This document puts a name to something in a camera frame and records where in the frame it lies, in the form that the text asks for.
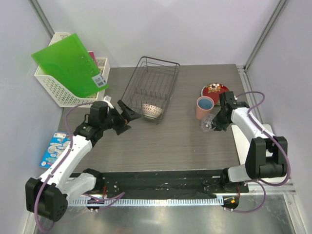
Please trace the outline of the red floral plate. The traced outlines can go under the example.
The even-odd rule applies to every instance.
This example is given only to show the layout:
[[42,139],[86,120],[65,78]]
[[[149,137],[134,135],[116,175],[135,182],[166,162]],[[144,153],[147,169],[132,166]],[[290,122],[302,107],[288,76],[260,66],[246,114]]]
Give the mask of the red floral plate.
[[213,101],[215,106],[220,105],[219,95],[224,92],[228,92],[229,89],[220,83],[210,83],[204,86],[201,90],[201,96],[210,97]]

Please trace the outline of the blue plastic cup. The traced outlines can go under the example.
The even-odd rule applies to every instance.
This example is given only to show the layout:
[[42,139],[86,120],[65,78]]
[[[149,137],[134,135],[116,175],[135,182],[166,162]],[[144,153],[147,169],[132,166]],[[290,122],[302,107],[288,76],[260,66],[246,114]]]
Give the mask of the blue plastic cup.
[[197,100],[197,106],[201,110],[205,111],[211,110],[214,107],[214,105],[215,105],[214,101],[207,96],[202,96]]

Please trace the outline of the patterned ceramic bowl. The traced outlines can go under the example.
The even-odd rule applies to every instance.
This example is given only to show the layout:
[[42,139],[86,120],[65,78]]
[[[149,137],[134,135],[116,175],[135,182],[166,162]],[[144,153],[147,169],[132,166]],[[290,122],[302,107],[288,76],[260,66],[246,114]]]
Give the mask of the patterned ceramic bowl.
[[145,117],[158,118],[162,114],[163,110],[157,106],[144,103],[142,105],[142,112]]

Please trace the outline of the pink plastic cup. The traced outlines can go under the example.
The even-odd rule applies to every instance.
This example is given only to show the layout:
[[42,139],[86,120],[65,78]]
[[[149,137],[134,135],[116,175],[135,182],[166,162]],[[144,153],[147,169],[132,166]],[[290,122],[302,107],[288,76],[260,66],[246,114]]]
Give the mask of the pink plastic cup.
[[196,111],[195,111],[195,116],[198,120],[202,120],[206,115],[208,115],[211,110],[205,111],[205,110],[201,110],[200,108],[198,108],[198,106],[196,105]]

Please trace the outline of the clear glass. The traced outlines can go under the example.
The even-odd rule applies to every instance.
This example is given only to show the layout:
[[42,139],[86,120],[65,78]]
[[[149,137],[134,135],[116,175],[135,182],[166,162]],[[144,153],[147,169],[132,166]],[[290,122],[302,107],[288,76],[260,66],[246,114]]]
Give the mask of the clear glass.
[[202,119],[200,129],[203,132],[209,132],[215,128],[215,126],[213,125],[214,117],[215,117],[214,114],[208,114]]

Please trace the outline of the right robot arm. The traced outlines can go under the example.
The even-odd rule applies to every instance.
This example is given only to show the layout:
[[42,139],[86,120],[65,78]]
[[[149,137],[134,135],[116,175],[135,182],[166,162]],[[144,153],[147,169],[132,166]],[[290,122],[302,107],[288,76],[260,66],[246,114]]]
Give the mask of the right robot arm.
[[234,124],[250,144],[244,163],[223,169],[221,189],[230,193],[240,182],[260,181],[274,187],[287,183],[291,175],[287,140],[268,131],[252,114],[255,107],[238,101],[232,91],[221,93],[219,101],[220,111],[212,120],[212,129],[226,131]]

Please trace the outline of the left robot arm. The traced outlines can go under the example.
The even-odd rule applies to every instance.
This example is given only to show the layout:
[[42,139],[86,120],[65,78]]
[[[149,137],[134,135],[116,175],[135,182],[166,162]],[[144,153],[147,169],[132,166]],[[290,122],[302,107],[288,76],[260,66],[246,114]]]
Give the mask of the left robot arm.
[[28,211],[57,222],[74,199],[88,191],[95,195],[103,191],[104,179],[99,171],[86,169],[74,180],[68,181],[68,178],[103,137],[104,131],[113,129],[120,135],[130,129],[130,121],[140,118],[140,114],[122,100],[117,103],[121,113],[109,101],[91,103],[84,121],[69,135],[70,144],[61,156],[39,178],[28,179],[25,184]]

